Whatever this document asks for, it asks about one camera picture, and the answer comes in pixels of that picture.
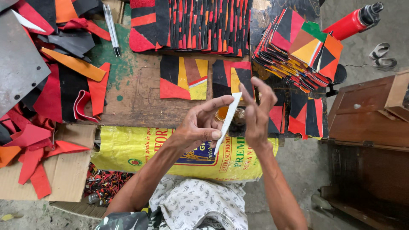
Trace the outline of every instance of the cardboard box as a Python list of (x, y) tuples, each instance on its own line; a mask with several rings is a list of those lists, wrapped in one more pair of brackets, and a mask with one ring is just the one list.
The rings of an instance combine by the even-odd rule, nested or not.
[[(55, 139), (92, 149), (96, 128), (95, 125), (63, 124), (57, 127)], [(46, 158), (43, 165), (50, 182), (51, 194), (43, 200), (80, 202), (90, 158), (91, 151), (58, 154)], [(37, 195), (29, 181), (24, 185), (18, 183), (21, 166), (22, 163), (15, 162), (11, 166), (0, 169), (2, 186), (7, 188), (0, 189), (0, 199), (37, 200)]]

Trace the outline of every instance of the metal plate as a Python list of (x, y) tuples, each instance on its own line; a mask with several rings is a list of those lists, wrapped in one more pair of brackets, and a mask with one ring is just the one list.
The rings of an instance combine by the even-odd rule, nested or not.
[(0, 15), (0, 117), (51, 71), (11, 10)]

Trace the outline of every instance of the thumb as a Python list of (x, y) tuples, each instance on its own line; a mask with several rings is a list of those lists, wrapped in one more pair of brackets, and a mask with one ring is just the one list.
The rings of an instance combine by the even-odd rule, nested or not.
[(194, 134), (196, 140), (218, 140), (222, 137), (222, 132), (218, 129), (198, 129)]

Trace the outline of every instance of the hand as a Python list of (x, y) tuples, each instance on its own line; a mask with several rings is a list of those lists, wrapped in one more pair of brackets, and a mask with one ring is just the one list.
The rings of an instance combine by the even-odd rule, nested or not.
[(268, 113), (277, 102), (277, 96), (267, 84), (257, 77), (252, 77), (251, 82), (261, 93), (260, 105), (257, 105), (242, 83), (239, 86), (246, 103), (246, 141), (256, 153), (261, 153), (264, 149), (272, 148), (271, 143), (267, 140)]
[(186, 117), (166, 142), (171, 142), (181, 154), (198, 148), (205, 141), (212, 141), (211, 148), (216, 147), (221, 137), (223, 122), (215, 119), (214, 114), (223, 106), (228, 106), (234, 97), (224, 95), (213, 98), (206, 103), (195, 106), (187, 112)]

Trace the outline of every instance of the concrete floor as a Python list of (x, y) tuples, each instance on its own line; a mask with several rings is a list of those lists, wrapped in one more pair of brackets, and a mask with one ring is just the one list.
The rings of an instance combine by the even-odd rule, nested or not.
[[(343, 16), (374, 0), (327, 0), (321, 7), (323, 28), (328, 27)], [(385, 9), (381, 12), (378, 26), (364, 33), (356, 34), (342, 41), (340, 63), (346, 67), (348, 78), (335, 89), (368, 80), (393, 75), (399, 69), (409, 66), (407, 45), (409, 44), (409, 3), (405, 0), (384, 0)], [(387, 57), (394, 57), (398, 67), (393, 71), (381, 71), (371, 67), (368, 54), (381, 43), (389, 42), (391, 50)], [(327, 99), (330, 110), (335, 97)], [(310, 198), (317, 189), (330, 184), (326, 145), (314, 139), (285, 141), (279, 149), (277, 160), (289, 186), (308, 220), (310, 229), (365, 229), (361, 222), (350, 216), (337, 214), (335, 218), (322, 212), (311, 204)], [(245, 210), (250, 230), (276, 229), (265, 200), (264, 183), (248, 183)], [(24, 216), (0, 222), (0, 229), (92, 229), (98, 221), (54, 209), (45, 201), (0, 201), (0, 216), (8, 213)]]

